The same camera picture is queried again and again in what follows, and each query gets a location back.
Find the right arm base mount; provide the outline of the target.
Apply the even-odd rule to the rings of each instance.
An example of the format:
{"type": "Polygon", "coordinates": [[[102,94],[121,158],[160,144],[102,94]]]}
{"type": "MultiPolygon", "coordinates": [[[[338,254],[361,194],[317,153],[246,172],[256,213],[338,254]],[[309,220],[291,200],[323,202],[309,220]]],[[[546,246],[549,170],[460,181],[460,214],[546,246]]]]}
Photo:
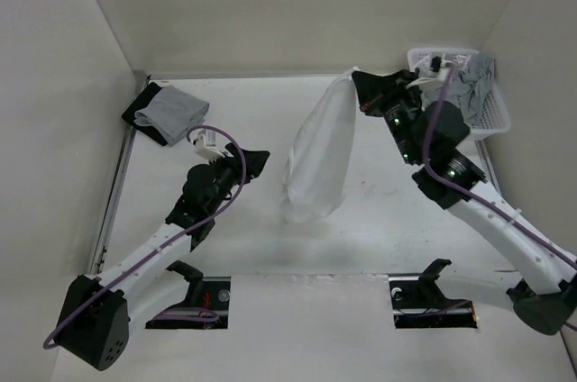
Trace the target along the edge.
{"type": "Polygon", "coordinates": [[[472,301],[447,298],[436,281],[449,259],[435,259],[421,273],[388,276],[396,329],[477,329],[472,301]]]}

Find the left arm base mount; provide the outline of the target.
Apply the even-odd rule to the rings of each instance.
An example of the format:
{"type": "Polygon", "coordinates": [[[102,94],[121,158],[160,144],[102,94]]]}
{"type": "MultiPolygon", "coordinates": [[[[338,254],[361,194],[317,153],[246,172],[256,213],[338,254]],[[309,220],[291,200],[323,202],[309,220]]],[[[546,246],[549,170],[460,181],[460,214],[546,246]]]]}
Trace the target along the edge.
{"type": "Polygon", "coordinates": [[[186,285],[174,304],[145,324],[147,330],[226,330],[232,279],[205,277],[197,268],[176,261],[166,270],[186,285]]]}

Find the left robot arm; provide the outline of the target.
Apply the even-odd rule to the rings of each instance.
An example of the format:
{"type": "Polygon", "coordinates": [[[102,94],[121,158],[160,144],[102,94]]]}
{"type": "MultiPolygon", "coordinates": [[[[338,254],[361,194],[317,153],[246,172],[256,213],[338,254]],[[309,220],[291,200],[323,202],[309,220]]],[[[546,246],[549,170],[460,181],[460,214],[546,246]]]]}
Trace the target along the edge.
{"type": "Polygon", "coordinates": [[[49,342],[105,371],[124,352],[133,328],[163,318],[173,305],[199,304],[203,274],[183,259],[270,157],[266,150],[236,149],[232,143],[225,149],[188,171],[174,207],[141,247],[110,269],[71,282],[49,342]]]}

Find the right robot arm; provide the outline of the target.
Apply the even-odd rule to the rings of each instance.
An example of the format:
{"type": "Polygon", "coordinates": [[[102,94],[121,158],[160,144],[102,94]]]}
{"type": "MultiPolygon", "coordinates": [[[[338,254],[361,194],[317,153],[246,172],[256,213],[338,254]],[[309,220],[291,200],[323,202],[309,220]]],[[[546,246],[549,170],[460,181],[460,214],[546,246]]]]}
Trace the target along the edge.
{"type": "Polygon", "coordinates": [[[547,239],[459,150],[470,134],[461,110],[440,96],[423,106],[416,76],[352,73],[360,110],[384,120],[421,193],[479,233],[515,269],[496,305],[536,332],[555,335],[576,312],[576,257],[547,239]]]}

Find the white tank top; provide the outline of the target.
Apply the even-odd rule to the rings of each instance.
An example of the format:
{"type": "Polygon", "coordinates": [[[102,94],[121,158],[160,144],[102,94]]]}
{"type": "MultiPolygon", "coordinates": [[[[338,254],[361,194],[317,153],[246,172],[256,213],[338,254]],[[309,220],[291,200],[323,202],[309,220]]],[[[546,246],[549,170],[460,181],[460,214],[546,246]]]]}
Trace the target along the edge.
{"type": "Polygon", "coordinates": [[[297,132],[288,152],[280,204],[287,223],[324,219],[343,202],[355,134],[357,70],[350,68],[330,83],[297,132]]]}

